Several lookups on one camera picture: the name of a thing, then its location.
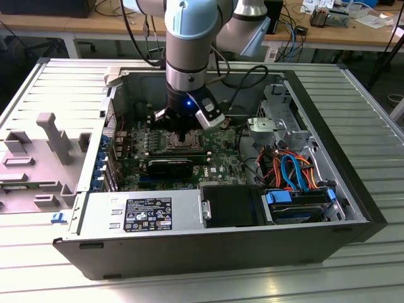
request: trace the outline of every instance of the warning label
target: warning label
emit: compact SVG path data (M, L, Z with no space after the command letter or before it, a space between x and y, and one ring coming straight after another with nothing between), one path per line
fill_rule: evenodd
M126 200L124 230L148 232L172 229L171 198Z

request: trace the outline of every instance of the wooden desk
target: wooden desk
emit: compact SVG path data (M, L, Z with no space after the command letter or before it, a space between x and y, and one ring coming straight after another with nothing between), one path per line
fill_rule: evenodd
M302 0L286 0L291 17L298 25L309 29L305 48L320 49L346 49L352 51L383 51L391 36L391 27L373 29L359 22L350 20L348 28L326 27L315 28L309 23L309 15L299 12ZM112 8L118 7L118 0L112 0L112 5L105 3L99 11L111 15ZM393 6L378 6L376 9L400 10L401 1L396 1ZM129 17L131 29L136 40L144 40L143 16L133 14ZM103 40L129 40L122 17L102 16L93 12L87 19L44 17L44 16L10 16L0 15L0 20L12 29L16 35L31 37L57 37L62 38L68 48L71 58L80 57L76 45L76 39L103 39ZM159 40L165 40L165 25L163 19L155 18ZM0 35L9 35L8 31L0 25ZM263 45L268 46L266 61L270 61L276 55L278 48L285 46L290 35L285 26L279 24L276 34L267 35ZM398 39L393 39L392 46Z

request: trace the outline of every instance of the motherboard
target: motherboard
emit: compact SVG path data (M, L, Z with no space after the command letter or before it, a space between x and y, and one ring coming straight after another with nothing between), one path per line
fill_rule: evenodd
M196 189L246 184L235 126L193 130L183 142L175 133L135 122L116 133L120 191Z

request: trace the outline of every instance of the workbench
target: workbench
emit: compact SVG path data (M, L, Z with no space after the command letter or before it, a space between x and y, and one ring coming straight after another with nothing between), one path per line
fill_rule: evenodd
M298 25L307 27L309 32L304 48L312 49L341 49L351 51L375 51L382 52L387 46L391 36L391 27L373 29L359 22L350 20L348 28L315 28L309 23L309 15L299 12L302 0L286 0L285 3L290 11L291 17ZM392 10L398 13L402 3L396 1L393 6L377 6L377 10ZM111 15L112 9L119 6L117 0L112 0L112 5L108 3L101 5L99 11ZM139 14L130 15L131 23L136 40L145 40L143 35L144 16ZM76 44L77 40L129 40L129 35L125 29L122 17L102 16L93 12L89 18L77 19L66 17L46 17L46 16L12 16L0 15L0 20L12 29L18 36L60 38L64 40L70 58L79 58L80 51ZM165 41L165 25L161 18L156 18L156 29L158 39ZM0 36L10 33L0 25ZM290 39L284 25L279 24L276 34L267 35L262 45L268 47L265 61L273 61L278 49L285 46ZM394 46L398 38L394 38L391 46Z
M30 138L45 139L35 123L41 111L54 112L56 126L69 138L91 133L107 94L104 74L108 68L142 64L42 59L1 115L0 140L10 130L22 128ZM246 64L254 65L235 62L231 67ZM97 302L402 302L404 134L346 69L331 64L267 67L295 71L389 222L386 228L366 243L340 249L323 264L91 281L52 247L53 238L67 228L51 224L53 213L0 215L2 302L81 302L84 298ZM5 151L5 146L1 144L0 149Z

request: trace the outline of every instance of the floor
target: floor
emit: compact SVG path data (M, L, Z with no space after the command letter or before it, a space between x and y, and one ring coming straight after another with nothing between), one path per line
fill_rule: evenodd
M44 49L35 50L34 54L26 56L24 53L24 44L27 46L34 45L37 43L45 42L45 39L36 39L30 37L23 37L21 41L8 37L6 43L8 45L8 50L0 52L0 110L3 111L5 106L13 97L14 93L23 83L24 79L27 77L31 68L36 62L34 56L40 57ZM113 41L106 40L94 40L97 51L92 52L88 45L81 45L80 51L83 58L98 58L98 59L111 59L116 58L116 48ZM134 48L129 41L122 41L122 52L124 53L122 58L126 59L139 59L138 55L135 54ZM156 45L153 42L149 43L149 48L154 48ZM259 54L254 58L237 58L238 60L249 61L262 61L265 55L265 48L263 47ZM300 62L309 62L312 57L314 50L304 50ZM316 50L313 62L315 63L330 63L335 54L336 50ZM54 51L51 57L67 57L64 52ZM345 61L344 63L348 66L349 70L357 77L357 79L362 83L366 84L371 71L373 70L374 64L376 62L377 54L371 52L354 52L353 56ZM388 102L387 96L389 94L400 94L404 95L404 54L398 54L391 64L391 68L388 72L383 73L379 81L374 85L371 93L373 97L381 104L381 106L386 110L386 112L391 112L393 110L394 104ZM398 121L400 126L404 126L404 120L401 118Z

